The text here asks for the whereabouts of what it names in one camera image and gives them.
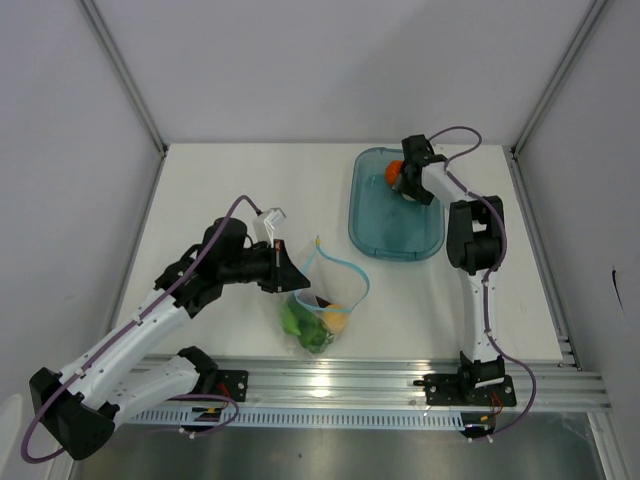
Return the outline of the orange tomato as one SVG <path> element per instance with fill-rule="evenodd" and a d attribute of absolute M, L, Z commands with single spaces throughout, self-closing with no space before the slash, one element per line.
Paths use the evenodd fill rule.
<path fill-rule="evenodd" d="M 384 172 L 384 178 L 389 186 L 393 186 L 401 173 L 403 162 L 401 160 L 391 161 Z"/>

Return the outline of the purple eggplant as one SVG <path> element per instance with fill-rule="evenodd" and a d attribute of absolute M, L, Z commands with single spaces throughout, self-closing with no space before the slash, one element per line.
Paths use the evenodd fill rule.
<path fill-rule="evenodd" d="M 315 297 L 316 303 L 320 308 L 327 308 L 330 305 L 330 302 L 321 298 L 319 296 Z"/>

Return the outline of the green cucumber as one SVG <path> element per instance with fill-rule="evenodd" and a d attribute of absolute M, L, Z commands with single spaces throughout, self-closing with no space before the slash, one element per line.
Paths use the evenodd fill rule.
<path fill-rule="evenodd" d="M 290 296 L 280 305 L 280 321 L 283 330 L 294 336 L 301 336 L 314 320 L 314 316 L 299 304 L 294 296 Z"/>

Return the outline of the clear zip top bag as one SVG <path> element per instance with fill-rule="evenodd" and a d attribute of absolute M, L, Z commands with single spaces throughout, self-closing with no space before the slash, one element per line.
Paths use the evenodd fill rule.
<path fill-rule="evenodd" d="M 280 326 L 300 348 L 320 355 L 344 333 L 371 282 L 355 263 L 328 254 L 319 238 L 305 247 L 299 259 L 310 285 L 282 297 Z"/>

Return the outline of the yellow lemon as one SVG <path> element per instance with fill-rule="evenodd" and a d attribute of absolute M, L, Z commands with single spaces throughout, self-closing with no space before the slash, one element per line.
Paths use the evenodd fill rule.
<path fill-rule="evenodd" d="M 349 313 L 339 304 L 329 304 L 322 312 L 322 322 L 332 334 L 341 334 L 349 322 Z"/>

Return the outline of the green bell pepper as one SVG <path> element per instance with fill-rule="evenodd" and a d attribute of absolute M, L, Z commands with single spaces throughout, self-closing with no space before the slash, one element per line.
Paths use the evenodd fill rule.
<path fill-rule="evenodd" d="M 323 353 L 333 342 L 335 335 L 323 324 L 303 324 L 298 340 L 300 345 L 312 354 Z"/>

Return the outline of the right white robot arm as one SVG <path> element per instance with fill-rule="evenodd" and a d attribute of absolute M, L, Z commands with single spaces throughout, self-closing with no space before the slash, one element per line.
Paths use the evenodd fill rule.
<path fill-rule="evenodd" d="M 506 255 L 503 202 L 482 196 L 456 177 L 451 160 L 435 152 L 424 135 L 402 140 L 403 161 L 392 188 L 421 205 L 438 201 L 448 212 L 446 254 L 459 274 L 463 300 L 463 343 L 453 374 L 427 374 L 429 406 L 488 407 L 508 385 L 505 357 L 491 328 L 497 270 Z"/>

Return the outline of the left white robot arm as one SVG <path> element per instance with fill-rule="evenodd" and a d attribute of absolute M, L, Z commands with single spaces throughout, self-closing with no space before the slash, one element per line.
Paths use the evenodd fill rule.
<path fill-rule="evenodd" d="M 96 453 L 125 421 L 166 400 L 235 404 L 220 388 L 218 366 L 201 349 L 181 349 L 141 376 L 132 369 L 159 343 L 218 300 L 227 285 L 256 284 L 270 294 L 307 288 L 309 280 L 274 236 L 285 219 L 279 208 L 258 214 L 256 241 L 245 243 L 239 219 L 217 219 L 156 279 L 131 319 L 74 362 L 38 370 L 29 381 L 34 425 L 43 425 L 75 460 Z"/>

